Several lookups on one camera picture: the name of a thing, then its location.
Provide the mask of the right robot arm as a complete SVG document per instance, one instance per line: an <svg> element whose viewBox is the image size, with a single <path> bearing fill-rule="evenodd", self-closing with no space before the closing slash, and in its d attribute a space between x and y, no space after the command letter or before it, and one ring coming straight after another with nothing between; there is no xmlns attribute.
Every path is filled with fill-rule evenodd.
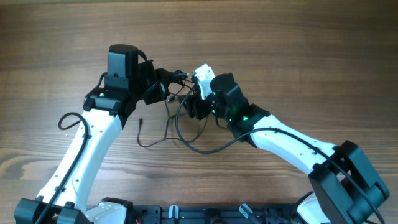
<svg viewBox="0 0 398 224"><path fill-rule="evenodd" d="M366 223L389 198L389 190L362 149L351 141L335 145L311 138L279 121L244 97L233 75L193 77L179 97L192 118L212 114L227 122L234 142L247 142L289 162L308 176L312 191L294 214L304 223Z"/></svg>

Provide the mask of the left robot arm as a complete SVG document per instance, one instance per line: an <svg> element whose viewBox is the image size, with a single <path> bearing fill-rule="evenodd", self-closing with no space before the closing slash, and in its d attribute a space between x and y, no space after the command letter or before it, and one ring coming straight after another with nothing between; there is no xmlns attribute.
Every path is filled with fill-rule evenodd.
<svg viewBox="0 0 398 224"><path fill-rule="evenodd" d="M162 101L178 74L155 69L137 47L112 45L107 71L85 96L76 135L57 170L36 199L21 199L16 223L136 223L130 201L107 198L92 209L88 196L103 159L139 100Z"/></svg>

